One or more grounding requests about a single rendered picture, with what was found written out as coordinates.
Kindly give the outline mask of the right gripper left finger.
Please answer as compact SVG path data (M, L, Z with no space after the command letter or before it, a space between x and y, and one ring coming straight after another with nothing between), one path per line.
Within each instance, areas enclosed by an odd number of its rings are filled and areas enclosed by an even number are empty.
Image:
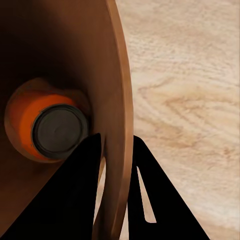
M101 134L88 136L0 240L92 240Z

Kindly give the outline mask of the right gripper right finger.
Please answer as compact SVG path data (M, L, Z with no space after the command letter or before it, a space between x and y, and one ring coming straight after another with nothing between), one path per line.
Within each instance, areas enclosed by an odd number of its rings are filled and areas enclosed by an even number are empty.
M145 220L137 167L156 223ZM135 135L127 209L129 240L210 240L145 142Z

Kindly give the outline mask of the trash can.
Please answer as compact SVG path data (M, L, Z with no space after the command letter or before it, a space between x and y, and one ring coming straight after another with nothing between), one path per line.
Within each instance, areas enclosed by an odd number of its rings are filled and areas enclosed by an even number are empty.
M8 109L41 90L75 100L89 136L100 133L98 185L106 164L91 240L119 240L131 182L134 108L130 64L116 0L0 0L0 238L67 158L30 154Z

